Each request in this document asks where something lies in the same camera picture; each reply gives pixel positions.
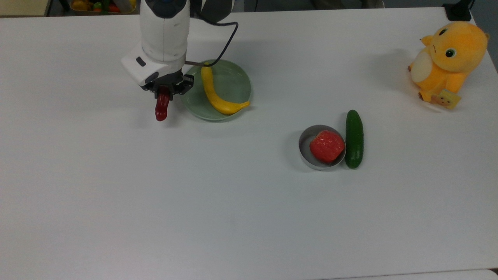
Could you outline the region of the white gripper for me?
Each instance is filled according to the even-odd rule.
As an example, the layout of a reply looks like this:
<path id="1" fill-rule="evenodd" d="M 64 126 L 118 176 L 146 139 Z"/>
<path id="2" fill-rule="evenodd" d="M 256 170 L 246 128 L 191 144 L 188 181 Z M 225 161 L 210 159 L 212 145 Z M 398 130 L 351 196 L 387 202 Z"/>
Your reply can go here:
<path id="1" fill-rule="evenodd" d="M 177 73 L 185 64 L 187 44 L 166 48 L 158 44 L 139 42 L 121 59 L 123 67 L 142 90 L 150 91 L 158 99 L 162 85 L 156 79 L 165 76 L 170 96 L 184 95 L 194 86 L 194 76 Z"/>

